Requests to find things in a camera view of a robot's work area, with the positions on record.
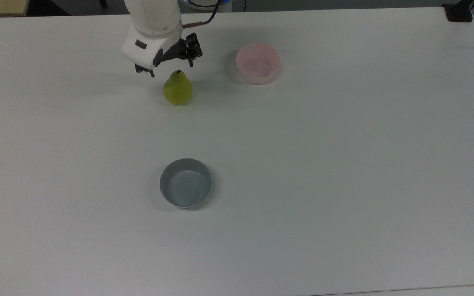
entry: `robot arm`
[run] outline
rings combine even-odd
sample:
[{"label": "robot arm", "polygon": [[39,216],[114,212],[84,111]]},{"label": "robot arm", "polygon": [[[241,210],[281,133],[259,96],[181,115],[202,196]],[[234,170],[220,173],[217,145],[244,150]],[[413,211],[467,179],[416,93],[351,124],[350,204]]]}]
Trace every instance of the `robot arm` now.
[{"label": "robot arm", "polygon": [[182,39],[182,19],[177,0],[125,0],[131,13],[122,54],[135,63],[137,72],[150,72],[165,60],[193,60],[202,56],[196,35]]}]

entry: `table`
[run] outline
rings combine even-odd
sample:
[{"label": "table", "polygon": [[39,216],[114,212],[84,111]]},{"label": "table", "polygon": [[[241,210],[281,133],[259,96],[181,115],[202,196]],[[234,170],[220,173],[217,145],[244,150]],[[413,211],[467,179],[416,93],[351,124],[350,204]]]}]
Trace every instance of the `table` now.
[{"label": "table", "polygon": [[28,0],[0,0],[1,16],[25,16]]},{"label": "table", "polygon": [[[184,22],[208,15],[184,15]],[[0,294],[303,296],[474,284],[474,22],[221,14],[156,78],[128,16],[0,19]],[[278,49],[252,86],[237,50]],[[182,69],[194,99],[171,106]],[[207,164],[180,210],[158,180]]]}]

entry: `bowl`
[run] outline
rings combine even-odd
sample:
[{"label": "bowl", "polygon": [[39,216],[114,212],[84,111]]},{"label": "bowl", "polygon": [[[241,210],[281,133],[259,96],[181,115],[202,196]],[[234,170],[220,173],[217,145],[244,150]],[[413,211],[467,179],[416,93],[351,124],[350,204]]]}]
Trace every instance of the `bowl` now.
[{"label": "bowl", "polygon": [[211,173],[195,159],[179,159],[169,164],[160,176],[160,192],[179,208],[200,204],[211,190]]},{"label": "bowl", "polygon": [[257,42],[242,47],[235,62],[244,80],[251,84],[265,84],[274,79],[281,58],[271,45]]}]

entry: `pear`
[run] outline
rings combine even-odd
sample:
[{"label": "pear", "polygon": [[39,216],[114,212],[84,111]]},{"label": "pear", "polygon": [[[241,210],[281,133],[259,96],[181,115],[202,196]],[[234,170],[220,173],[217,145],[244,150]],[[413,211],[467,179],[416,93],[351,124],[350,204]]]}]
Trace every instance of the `pear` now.
[{"label": "pear", "polygon": [[171,73],[169,79],[164,83],[162,92],[164,97],[173,105],[182,105],[188,102],[193,87],[190,79],[183,71],[177,70]]}]

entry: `gray bowl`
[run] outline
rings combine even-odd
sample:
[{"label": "gray bowl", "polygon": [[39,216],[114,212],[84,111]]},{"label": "gray bowl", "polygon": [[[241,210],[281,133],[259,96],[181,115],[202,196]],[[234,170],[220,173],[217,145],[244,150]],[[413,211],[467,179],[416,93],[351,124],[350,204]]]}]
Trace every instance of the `gray bowl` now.
[{"label": "gray bowl", "polygon": [[207,197],[211,182],[211,174],[203,163],[195,159],[179,159],[162,172],[160,191],[171,204],[191,208]]}]

